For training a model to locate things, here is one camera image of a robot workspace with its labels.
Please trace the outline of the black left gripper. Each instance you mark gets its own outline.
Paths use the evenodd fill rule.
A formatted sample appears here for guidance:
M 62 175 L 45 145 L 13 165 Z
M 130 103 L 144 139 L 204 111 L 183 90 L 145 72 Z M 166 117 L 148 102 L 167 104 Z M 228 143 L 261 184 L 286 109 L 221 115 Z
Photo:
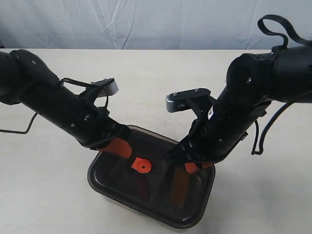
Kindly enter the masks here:
M 131 129 L 109 117 L 109 111 L 101 107 L 98 114 L 89 114 L 82 121 L 80 145 L 92 150 L 107 152 L 129 158 L 132 147 L 126 141 Z

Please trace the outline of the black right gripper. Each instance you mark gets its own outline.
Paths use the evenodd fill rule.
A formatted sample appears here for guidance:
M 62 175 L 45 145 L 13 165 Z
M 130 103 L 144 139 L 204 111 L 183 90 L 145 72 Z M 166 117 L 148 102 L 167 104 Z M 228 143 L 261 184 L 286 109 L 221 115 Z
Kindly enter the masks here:
M 194 174 L 223 161 L 245 138 L 246 131 L 231 127 L 211 129 L 206 120 L 196 119 L 188 134 L 167 152 L 167 159 L 174 165 L 184 164 L 185 170 Z

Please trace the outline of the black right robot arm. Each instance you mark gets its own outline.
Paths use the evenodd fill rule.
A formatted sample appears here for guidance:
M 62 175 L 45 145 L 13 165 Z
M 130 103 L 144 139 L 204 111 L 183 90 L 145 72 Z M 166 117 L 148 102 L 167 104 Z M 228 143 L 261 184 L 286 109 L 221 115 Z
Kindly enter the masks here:
M 242 54 L 231 62 L 226 86 L 217 98 L 206 88 L 167 95 L 168 112 L 191 109 L 196 115 L 188 134 L 168 151 L 168 161 L 176 165 L 223 161 L 273 101 L 282 102 L 284 108 L 311 103 L 310 46 Z

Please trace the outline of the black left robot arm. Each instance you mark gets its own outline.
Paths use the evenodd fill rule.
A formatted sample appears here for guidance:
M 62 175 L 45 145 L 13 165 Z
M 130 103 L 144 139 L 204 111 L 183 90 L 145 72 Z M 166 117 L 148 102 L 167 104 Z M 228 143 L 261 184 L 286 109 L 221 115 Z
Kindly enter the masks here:
M 109 117 L 97 98 L 118 92 L 114 78 L 85 83 L 59 79 L 37 55 L 19 49 L 0 54 L 0 101 L 22 103 L 74 137 L 81 146 L 129 158 L 131 130 Z

